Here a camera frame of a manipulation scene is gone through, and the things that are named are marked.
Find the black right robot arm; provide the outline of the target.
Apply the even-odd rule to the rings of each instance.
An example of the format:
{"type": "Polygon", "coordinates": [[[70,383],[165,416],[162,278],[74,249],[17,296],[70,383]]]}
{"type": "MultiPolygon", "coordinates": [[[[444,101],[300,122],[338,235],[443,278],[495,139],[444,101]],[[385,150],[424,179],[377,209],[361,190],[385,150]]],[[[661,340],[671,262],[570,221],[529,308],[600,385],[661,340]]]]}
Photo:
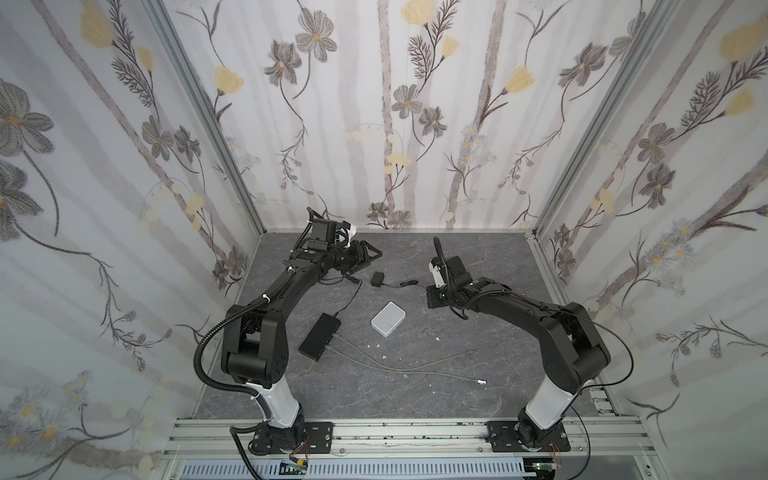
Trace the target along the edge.
{"type": "Polygon", "coordinates": [[[581,304],[535,300],[499,281],[474,279],[460,257],[445,256],[437,236],[433,245],[435,256],[429,263],[433,283],[426,288],[429,309],[447,308],[463,323],[469,321],[470,312],[492,316],[539,344],[544,372],[540,386],[514,422],[488,427],[487,441],[495,452],[555,451],[567,438],[565,413],[584,390],[617,386],[631,378],[636,365],[631,348],[616,332],[593,320],[581,304]],[[612,362],[602,332],[624,347],[630,366],[621,379],[599,383],[597,377],[612,362]]]}

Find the black power adapter with cable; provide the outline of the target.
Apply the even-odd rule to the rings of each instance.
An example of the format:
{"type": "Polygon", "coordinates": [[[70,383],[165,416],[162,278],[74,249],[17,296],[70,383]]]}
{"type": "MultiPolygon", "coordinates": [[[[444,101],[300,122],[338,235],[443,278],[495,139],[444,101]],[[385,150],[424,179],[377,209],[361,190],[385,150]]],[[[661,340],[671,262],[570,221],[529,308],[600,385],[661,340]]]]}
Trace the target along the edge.
{"type": "Polygon", "coordinates": [[[362,286],[362,280],[357,276],[345,275],[344,279],[354,284],[354,292],[351,294],[350,298],[345,302],[345,304],[333,314],[334,318],[338,318],[342,312],[344,312],[351,306],[351,304],[357,297],[362,286]]]}

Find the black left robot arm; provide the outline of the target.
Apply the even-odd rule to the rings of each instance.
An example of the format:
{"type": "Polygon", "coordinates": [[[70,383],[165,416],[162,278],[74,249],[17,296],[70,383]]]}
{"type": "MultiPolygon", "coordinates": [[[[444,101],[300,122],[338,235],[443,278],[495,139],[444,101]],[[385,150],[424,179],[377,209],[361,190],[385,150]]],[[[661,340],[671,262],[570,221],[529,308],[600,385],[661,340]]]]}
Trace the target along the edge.
{"type": "Polygon", "coordinates": [[[285,269],[262,295],[234,305],[198,343],[193,370],[206,386],[247,394],[259,405],[264,419],[254,427],[233,427],[235,442],[252,433],[249,448],[255,455],[272,449],[298,452],[308,448],[301,404],[290,391],[285,372],[289,363],[286,330],[289,315],[302,296],[328,271],[344,277],[368,267],[383,252],[355,238],[356,227],[330,220],[307,209],[307,225],[284,261],[285,269]]]}

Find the white rectangular device box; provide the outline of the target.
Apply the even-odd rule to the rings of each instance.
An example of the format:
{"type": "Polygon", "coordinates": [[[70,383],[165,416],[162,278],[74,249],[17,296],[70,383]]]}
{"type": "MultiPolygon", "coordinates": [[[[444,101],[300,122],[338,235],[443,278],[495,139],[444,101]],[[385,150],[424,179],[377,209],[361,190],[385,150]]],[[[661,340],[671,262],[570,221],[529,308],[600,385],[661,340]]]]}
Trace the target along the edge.
{"type": "Polygon", "coordinates": [[[405,319],[406,312],[394,302],[388,302],[371,320],[372,328],[383,337],[390,336],[405,319]]]}

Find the black network switch box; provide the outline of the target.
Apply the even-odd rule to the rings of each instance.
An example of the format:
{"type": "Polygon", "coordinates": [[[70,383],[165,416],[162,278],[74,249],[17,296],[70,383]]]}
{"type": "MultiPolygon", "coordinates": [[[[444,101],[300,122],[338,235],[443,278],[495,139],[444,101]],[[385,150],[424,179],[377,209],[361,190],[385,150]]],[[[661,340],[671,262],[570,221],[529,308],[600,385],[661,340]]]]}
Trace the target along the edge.
{"type": "Polygon", "coordinates": [[[299,353],[315,362],[319,361],[340,325],[339,318],[322,313],[300,344],[299,353]]]}

